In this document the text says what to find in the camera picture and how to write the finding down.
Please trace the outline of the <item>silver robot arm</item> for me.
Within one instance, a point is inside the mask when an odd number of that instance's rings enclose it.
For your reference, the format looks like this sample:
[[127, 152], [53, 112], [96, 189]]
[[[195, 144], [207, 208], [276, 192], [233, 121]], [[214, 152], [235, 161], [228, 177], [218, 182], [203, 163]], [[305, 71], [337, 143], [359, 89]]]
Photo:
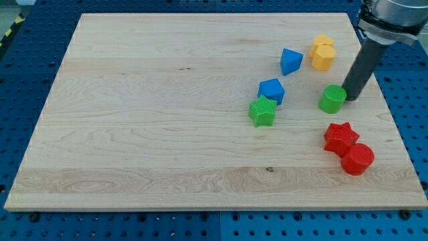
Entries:
[[427, 0], [368, 0], [358, 13], [358, 28], [381, 45], [413, 45], [427, 24]]

